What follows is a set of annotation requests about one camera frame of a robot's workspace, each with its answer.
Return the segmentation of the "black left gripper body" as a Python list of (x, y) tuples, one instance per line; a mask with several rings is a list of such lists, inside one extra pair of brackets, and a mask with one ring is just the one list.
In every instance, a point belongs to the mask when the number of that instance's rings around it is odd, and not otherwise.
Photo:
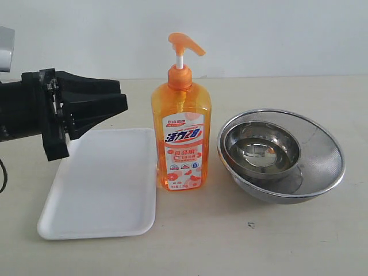
[(21, 82), (34, 99), (31, 111), (36, 116), (37, 132), (41, 134), (47, 159), (53, 161), (68, 157), (61, 92), (55, 69), (23, 73)]

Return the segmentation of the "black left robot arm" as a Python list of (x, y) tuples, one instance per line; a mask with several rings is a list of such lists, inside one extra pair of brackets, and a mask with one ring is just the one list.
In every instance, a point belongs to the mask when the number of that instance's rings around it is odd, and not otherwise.
[(49, 161), (69, 156), (67, 139), (128, 110), (117, 80), (86, 78), (53, 68), (1, 84), (1, 141), (41, 135)]

